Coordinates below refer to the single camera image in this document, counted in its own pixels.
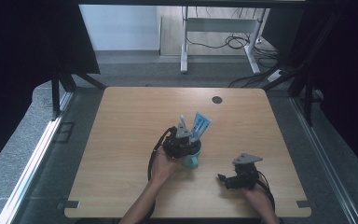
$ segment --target black cable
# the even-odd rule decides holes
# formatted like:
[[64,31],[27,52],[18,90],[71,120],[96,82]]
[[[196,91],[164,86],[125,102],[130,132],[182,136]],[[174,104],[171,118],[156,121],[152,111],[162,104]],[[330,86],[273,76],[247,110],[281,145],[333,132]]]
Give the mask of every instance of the black cable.
[[231,18],[233,18],[234,17],[234,14],[238,11],[238,7],[234,10],[234,12],[231,14]]
[[257,58],[257,64],[260,64],[260,66],[263,66],[263,67],[265,67],[265,68],[271,68],[271,67],[273,67],[273,65],[272,66],[269,66],[269,65],[265,65],[264,63],[262,63],[262,60],[277,60],[277,59],[274,59],[274,58]]
[[255,50],[255,56],[259,56],[259,57],[265,57],[265,58],[270,58],[270,59],[278,59],[280,57],[280,55],[278,55],[278,53],[269,53],[269,52],[265,52],[263,51],[263,49],[259,49],[257,47],[254,47]]
[[231,81],[229,84],[228,84],[228,88],[231,87],[231,85],[233,85],[234,83],[236,82],[240,82],[240,81],[243,81],[243,80],[246,80],[246,79],[251,79],[249,80],[245,85],[241,86],[242,88],[244,87],[248,87],[250,84],[253,84],[253,83],[256,83],[257,81],[260,81],[262,79],[264,79],[265,77],[267,77],[268,75],[271,75],[273,72],[275,72],[279,67],[280,67],[280,63],[277,62],[273,67],[271,67],[267,72],[265,73],[262,73],[262,74],[258,74],[258,75],[254,75],[254,76],[251,76],[251,77],[240,77],[238,79],[235,79],[233,81]]
[[[238,36],[238,35],[234,35],[234,33],[230,34],[226,40],[225,40],[225,44],[224,45],[221,45],[221,46],[209,46],[209,45],[205,45],[205,44],[201,44],[201,43],[195,43],[195,42],[192,42],[191,40],[187,39],[187,41],[190,43],[190,44],[193,44],[193,45],[200,45],[200,46],[203,46],[203,47],[206,47],[206,48],[210,48],[210,49],[221,49],[225,46],[229,46],[230,48],[232,49],[242,49],[245,45],[249,44],[249,40],[247,38],[244,38],[244,37],[241,37],[241,36]],[[240,45],[235,47],[231,44],[231,41],[236,41],[237,43],[239,43]]]
[[[277,52],[275,50],[266,50],[266,49],[263,49],[263,50],[260,50],[258,48],[255,48],[255,52],[259,55],[263,55],[263,56],[268,56],[268,57],[273,57],[273,58],[276,58],[278,60],[277,64],[278,65],[282,65],[282,64],[290,64],[295,58],[297,57],[300,57],[301,54],[304,53],[304,50],[307,49],[306,46],[310,43],[310,41],[312,39],[315,38],[315,36],[317,35],[317,32],[322,29],[323,25],[325,23],[325,19],[322,19],[319,21],[319,23],[315,26],[315,28],[310,32],[310,35],[307,36],[307,38],[300,44],[298,45],[294,50],[292,50],[289,54],[286,54],[286,55],[275,55],[275,54],[270,54],[270,53],[266,53],[266,52]],[[285,75],[284,77],[280,77],[279,80],[282,82],[282,81],[285,81],[287,79],[289,79],[290,77],[292,77],[296,72],[300,71],[302,69],[302,67],[304,66],[303,63],[301,63],[299,66],[297,66],[295,68],[294,71],[291,71],[289,72],[287,75]],[[279,66],[277,67],[276,65],[271,67],[269,69],[269,71],[275,69],[277,70],[279,68]],[[265,78],[267,75],[265,76],[253,76],[253,77],[246,77],[246,78],[243,78],[243,79],[237,79],[237,80],[234,80],[230,83],[230,85],[232,85],[232,83],[234,82],[237,82],[237,81],[241,81],[241,80],[244,80],[244,79],[251,79],[249,80],[245,85],[243,85],[242,87],[249,87],[251,84],[259,84],[260,81]],[[267,84],[266,86],[262,87],[263,90],[269,90],[270,88],[272,88],[272,84]]]
[[257,48],[257,47],[255,47],[255,49],[256,49],[257,51],[279,52],[279,51],[277,51],[276,49],[259,49],[259,48]]
[[255,11],[254,11],[254,16],[252,17],[252,19],[255,18],[255,12],[257,11],[257,7],[255,8]]
[[271,201],[272,209],[275,211],[275,199],[274,199],[274,196],[271,193],[271,190],[269,189],[269,182],[267,181],[266,177],[260,171],[257,171],[257,172],[263,176],[263,178],[266,181],[267,185],[265,185],[260,180],[257,180],[257,184],[266,191],[267,196],[268,196],[269,200]]
[[[153,161],[156,158],[158,148],[160,146],[162,146],[161,143],[164,140],[164,137],[167,135],[167,133],[172,132],[172,130],[174,130],[174,129],[175,129],[175,127],[171,127],[167,131],[165,131],[165,133],[159,138],[158,142],[156,143],[155,147],[153,148],[152,154],[150,155],[149,164],[147,166],[147,181],[150,181],[150,179],[152,178]],[[155,207],[156,207],[156,201],[153,202],[153,205],[150,208],[149,212],[146,214],[146,216],[144,218],[142,218],[141,220],[139,220],[138,222],[136,222],[136,223],[137,224],[138,223],[139,224],[146,223],[146,221],[148,219],[150,219],[150,217],[153,215]]]
[[242,12],[243,12],[243,7],[241,8],[240,16],[238,16],[238,19],[240,19],[240,18],[241,18],[241,16],[242,16]]
[[207,8],[207,7],[205,8],[205,10],[206,10],[206,13],[208,13],[209,18],[211,18],[211,14],[209,14],[209,11],[208,11],[208,8]]
[[247,8],[246,8],[246,11],[245,11],[245,19],[246,19],[246,17],[248,16],[248,10],[249,10],[249,8],[247,7]]

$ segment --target white table leg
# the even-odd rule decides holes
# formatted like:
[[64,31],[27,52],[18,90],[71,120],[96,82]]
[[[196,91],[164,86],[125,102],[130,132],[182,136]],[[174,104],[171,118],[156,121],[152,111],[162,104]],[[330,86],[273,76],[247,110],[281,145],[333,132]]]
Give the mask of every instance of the white table leg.
[[261,15],[257,18],[257,24],[255,25],[255,30],[251,35],[249,46],[245,46],[245,52],[248,56],[249,63],[251,64],[252,70],[254,74],[259,74],[260,69],[258,68],[257,61],[255,60],[255,56],[253,55],[252,51],[255,47],[255,42],[258,37],[258,33],[260,32],[261,25],[263,24],[264,15],[266,14],[266,9],[262,8]]
[[183,11],[183,44],[180,60],[180,71],[181,73],[187,72],[187,10],[188,7],[182,7]]

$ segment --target blue cup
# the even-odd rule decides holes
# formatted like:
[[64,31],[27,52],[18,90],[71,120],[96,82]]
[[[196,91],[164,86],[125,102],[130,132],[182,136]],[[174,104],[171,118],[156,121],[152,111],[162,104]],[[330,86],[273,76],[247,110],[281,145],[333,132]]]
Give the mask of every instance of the blue cup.
[[196,169],[197,167],[199,167],[199,155],[201,152],[201,141],[197,140],[193,144],[196,145],[195,148],[190,152],[190,154],[185,156],[185,158],[182,161],[182,164],[185,167],[188,167],[191,169]]

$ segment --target floor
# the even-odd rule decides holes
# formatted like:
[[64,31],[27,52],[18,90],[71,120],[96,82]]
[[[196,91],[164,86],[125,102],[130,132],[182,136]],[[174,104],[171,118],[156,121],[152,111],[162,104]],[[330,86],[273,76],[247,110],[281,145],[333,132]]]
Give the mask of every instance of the floor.
[[[180,58],[174,54],[159,55],[145,51],[96,54],[102,73],[91,76],[107,86],[226,88],[233,80],[254,76],[243,54],[192,55],[186,75],[180,73]],[[261,68],[263,72],[269,70],[268,67]],[[77,90],[64,110],[60,129],[54,134],[40,168],[34,172],[34,180],[29,183],[22,202],[17,204],[19,211],[14,214],[12,223],[117,223],[117,219],[111,218],[71,219],[63,213],[103,96],[102,90],[77,76],[74,79]],[[249,79],[241,79],[232,87],[245,86]],[[286,93],[290,82],[288,80],[267,94],[309,199],[307,206],[311,207],[312,215],[306,218],[283,217],[283,220],[285,223],[309,224],[358,223],[358,217],[350,218],[353,214],[358,215],[358,160],[324,117],[318,101],[312,104],[313,126],[303,122],[301,96],[291,98]],[[266,83],[267,77],[248,87],[260,87]],[[1,212],[51,121],[51,108],[51,87],[50,83],[45,83],[34,90],[30,109],[0,156],[1,217],[10,215]],[[166,223],[167,220],[153,222]],[[192,222],[257,223],[257,220],[186,220],[186,223]],[[184,221],[170,220],[170,223]]]

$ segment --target metal rail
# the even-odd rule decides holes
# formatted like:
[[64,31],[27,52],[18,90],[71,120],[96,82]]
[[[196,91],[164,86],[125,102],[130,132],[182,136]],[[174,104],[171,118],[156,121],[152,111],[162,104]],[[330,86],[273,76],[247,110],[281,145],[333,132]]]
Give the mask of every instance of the metal rail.
[[[57,0],[42,0],[55,3]],[[258,8],[327,8],[338,0],[66,0],[64,3],[79,5],[129,5],[129,6],[178,6],[178,7],[258,7]]]
[[[71,92],[66,92],[60,102],[62,111],[68,106],[70,99],[72,98]],[[22,203],[23,198],[34,179],[37,169],[39,168],[40,162],[44,158],[44,155],[50,145],[50,142],[58,129],[61,121],[62,115],[61,113],[55,120],[52,120],[48,123],[45,131],[42,134],[36,148],[34,149],[34,153],[29,159],[27,165],[25,166],[24,171],[16,184],[16,187],[11,192],[10,197],[7,199],[7,203],[0,215],[0,224],[8,224],[13,221],[15,218],[20,205]]]
[[358,212],[356,210],[356,206],[353,203],[351,196],[349,195],[348,191],[346,190],[345,186],[342,184],[339,176],[337,175],[336,169],[334,168],[333,164],[329,160],[324,146],[320,142],[318,135],[313,130],[311,126],[309,126],[308,122],[305,120],[304,116],[302,116],[302,107],[299,104],[298,100],[291,97],[292,105],[296,111],[297,117],[300,120],[301,126],[303,127],[304,131],[307,134],[307,137],[310,140],[312,148],[315,152],[315,155],[321,164],[322,168],[324,169],[324,173],[336,194],[336,197],[342,207],[345,216],[347,217],[348,221],[351,224],[358,224]]

